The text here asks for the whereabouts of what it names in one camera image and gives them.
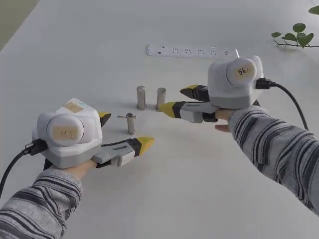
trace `metal peg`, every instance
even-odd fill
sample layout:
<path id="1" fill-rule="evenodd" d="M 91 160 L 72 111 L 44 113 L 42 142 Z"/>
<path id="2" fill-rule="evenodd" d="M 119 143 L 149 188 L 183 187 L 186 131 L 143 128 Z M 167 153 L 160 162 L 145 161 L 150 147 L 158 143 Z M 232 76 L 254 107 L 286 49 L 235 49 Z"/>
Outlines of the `metal peg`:
<path id="1" fill-rule="evenodd" d="M 134 119 L 136 119 L 136 116 L 134 116 L 132 113 L 127 113 L 126 116 L 118 116 L 118 118 L 126 118 L 128 122 L 128 134 L 135 134 L 136 131 L 134 128 Z"/>
<path id="2" fill-rule="evenodd" d="M 156 110 L 160 112 L 159 105 L 165 104 L 165 96 L 166 96 L 166 89 L 163 87 L 158 88 L 158 102 L 156 104 Z"/>
<path id="3" fill-rule="evenodd" d="M 144 86 L 138 86 L 136 88 L 138 93 L 138 109 L 140 111 L 143 111 L 146 109 L 146 100 L 145 100 L 145 87 Z"/>

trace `hand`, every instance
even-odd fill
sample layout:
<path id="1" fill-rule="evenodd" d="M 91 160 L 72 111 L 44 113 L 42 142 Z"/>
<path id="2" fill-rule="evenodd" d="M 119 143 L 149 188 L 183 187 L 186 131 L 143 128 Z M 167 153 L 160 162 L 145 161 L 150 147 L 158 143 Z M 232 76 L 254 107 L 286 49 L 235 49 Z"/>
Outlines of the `hand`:
<path id="1" fill-rule="evenodd" d="M 226 120 L 228 121 L 229 117 L 234 113 L 235 111 L 233 110 L 224 110 L 224 109 L 221 109 L 219 111 L 217 111 L 215 113 L 215 117 L 216 119 L 221 119 L 221 120 Z M 225 132 L 225 133 L 229 133 L 229 127 L 228 127 L 228 124 L 217 124 L 215 125 L 215 129 L 217 129 L 218 131 L 221 131 L 221 132 Z"/>
<path id="2" fill-rule="evenodd" d="M 95 168 L 97 165 L 96 162 L 92 160 L 88 160 L 78 166 L 72 167 L 72 168 L 65 168 L 63 169 L 64 171 L 74 175 L 78 179 L 82 179 L 87 172 L 89 171 L 90 168 Z"/>

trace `power strip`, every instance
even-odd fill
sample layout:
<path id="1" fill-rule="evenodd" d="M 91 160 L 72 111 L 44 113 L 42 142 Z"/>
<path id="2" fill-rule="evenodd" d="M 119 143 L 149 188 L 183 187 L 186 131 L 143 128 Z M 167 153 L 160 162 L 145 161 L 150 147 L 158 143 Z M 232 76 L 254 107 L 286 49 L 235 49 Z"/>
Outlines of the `power strip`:
<path id="1" fill-rule="evenodd" d="M 216 46 L 210 47 L 194 47 L 180 45 L 158 45 L 150 44 L 147 48 L 148 56 L 164 56 L 164 57 L 184 57 L 184 58 L 209 58 L 217 59 L 220 57 L 230 56 L 236 58 L 237 50 L 229 50 Z"/>

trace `gray striped shirt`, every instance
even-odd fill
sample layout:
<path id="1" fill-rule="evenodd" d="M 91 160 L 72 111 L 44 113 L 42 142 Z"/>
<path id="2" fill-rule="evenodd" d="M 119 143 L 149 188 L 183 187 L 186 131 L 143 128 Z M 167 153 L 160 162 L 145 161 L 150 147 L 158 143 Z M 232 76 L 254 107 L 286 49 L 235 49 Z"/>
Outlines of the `gray striped shirt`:
<path id="1" fill-rule="evenodd" d="M 271 118 L 251 106 L 229 118 L 229 128 L 250 161 L 287 187 L 310 210 L 319 212 L 319 141 L 313 133 Z M 58 239 L 82 198 L 81 182 L 59 169 L 43 171 L 0 210 L 4 239 Z"/>

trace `table surface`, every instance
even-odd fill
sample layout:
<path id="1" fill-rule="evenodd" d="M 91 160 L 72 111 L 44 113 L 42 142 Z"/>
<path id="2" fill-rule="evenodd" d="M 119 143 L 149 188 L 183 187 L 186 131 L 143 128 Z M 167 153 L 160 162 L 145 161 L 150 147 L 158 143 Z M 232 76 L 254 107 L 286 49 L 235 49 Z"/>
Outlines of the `table surface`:
<path id="1" fill-rule="evenodd" d="M 91 171 L 84 198 L 68 221 L 67 239 L 317 238 L 318 218 L 285 188 L 262 176 L 230 134 L 155 111 L 157 88 L 167 101 L 206 84 L 209 59 L 146 56 L 149 43 L 217 45 L 261 57 L 264 73 L 296 96 L 310 129 L 319 133 L 318 49 L 277 47 L 270 34 L 296 22 L 319 33 L 308 0 L 42 0 L 0 53 L 0 175 L 31 140 L 38 115 L 70 98 L 113 114 L 104 142 L 127 138 L 117 115 L 137 115 L 136 136 L 153 136 L 149 152 L 122 168 Z M 315 36 L 314 44 L 319 44 Z M 136 109 L 136 87 L 148 109 Z M 260 103 L 301 126 L 290 99 L 273 89 Z M 20 160 L 3 204 L 30 185 L 43 157 Z"/>

